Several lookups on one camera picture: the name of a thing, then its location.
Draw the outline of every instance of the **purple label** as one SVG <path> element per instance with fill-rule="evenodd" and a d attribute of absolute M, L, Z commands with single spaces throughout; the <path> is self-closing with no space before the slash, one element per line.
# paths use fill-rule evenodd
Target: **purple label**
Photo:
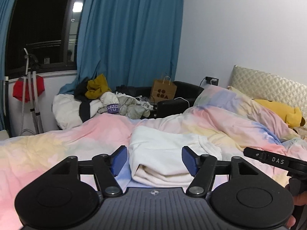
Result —
<path fill-rule="evenodd" d="M 108 113 L 119 113 L 118 104 L 109 104 L 106 108 L 108 109 Z"/>

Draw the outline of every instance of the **brown paper shopping bag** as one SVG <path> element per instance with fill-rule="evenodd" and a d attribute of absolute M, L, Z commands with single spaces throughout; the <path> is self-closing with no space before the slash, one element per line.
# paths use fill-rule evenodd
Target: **brown paper shopping bag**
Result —
<path fill-rule="evenodd" d="M 171 78 L 166 76 L 163 80 L 155 79 L 151 88 L 150 101 L 157 103 L 162 100 L 173 99 L 177 86 L 171 82 Z"/>

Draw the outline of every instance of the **finger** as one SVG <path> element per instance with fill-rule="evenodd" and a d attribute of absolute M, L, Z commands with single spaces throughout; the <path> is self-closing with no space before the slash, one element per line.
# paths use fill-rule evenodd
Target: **finger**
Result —
<path fill-rule="evenodd" d="M 303 206 L 307 204 L 307 191 L 293 197 L 294 205 Z"/>
<path fill-rule="evenodd" d="M 293 217 L 293 215 L 291 215 L 287 224 L 286 224 L 286 227 L 290 228 L 290 227 L 294 226 L 294 224 L 295 224 L 295 218 Z"/>

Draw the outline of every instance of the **white wall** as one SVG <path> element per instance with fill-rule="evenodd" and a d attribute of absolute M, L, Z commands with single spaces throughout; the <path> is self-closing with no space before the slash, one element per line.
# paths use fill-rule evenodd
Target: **white wall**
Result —
<path fill-rule="evenodd" d="M 226 87 L 234 65 L 307 85 L 307 0 L 184 0 L 176 80 Z"/>
<path fill-rule="evenodd" d="M 45 132 L 58 130 L 56 120 L 54 119 L 51 111 L 52 101 L 62 86 L 67 83 L 71 83 L 75 79 L 76 71 L 63 71 L 40 75 L 44 76 L 43 78 L 45 85 L 45 91 L 38 97 L 43 128 Z M 21 121 L 21 101 L 12 96 L 14 84 L 15 82 L 9 83 L 9 108 L 13 136 L 18 136 Z M 25 128 L 34 131 L 29 103 L 26 103 L 25 106 L 24 129 Z"/>

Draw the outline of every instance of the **dark window glass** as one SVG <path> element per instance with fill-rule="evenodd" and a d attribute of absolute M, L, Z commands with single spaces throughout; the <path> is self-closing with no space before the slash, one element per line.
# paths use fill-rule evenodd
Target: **dark window glass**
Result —
<path fill-rule="evenodd" d="M 24 48 L 36 55 L 38 73 L 75 70 L 83 3 L 84 0 L 16 0 L 7 40 L 6 75 L 14 78 L 25 72 Z"/>

